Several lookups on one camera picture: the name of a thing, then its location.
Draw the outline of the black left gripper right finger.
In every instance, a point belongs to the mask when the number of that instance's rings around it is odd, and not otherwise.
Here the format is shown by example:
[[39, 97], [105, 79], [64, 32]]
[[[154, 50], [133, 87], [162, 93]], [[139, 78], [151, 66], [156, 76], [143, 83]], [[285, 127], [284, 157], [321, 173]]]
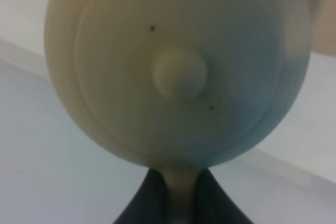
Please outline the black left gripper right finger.
[[223, 191], [213, 174], [200, 172], [195, 186], [195, 222], [205, 224], [252, 224]]

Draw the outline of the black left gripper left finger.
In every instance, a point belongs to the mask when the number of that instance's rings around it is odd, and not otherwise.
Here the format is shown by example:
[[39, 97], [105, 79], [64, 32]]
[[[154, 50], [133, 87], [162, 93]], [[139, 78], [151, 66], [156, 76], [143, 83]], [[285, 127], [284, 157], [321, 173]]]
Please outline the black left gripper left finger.
[[163, 224], [170, 221], [170, 202], [162, 174], [149, 169], [139, 190], [116, 224]]

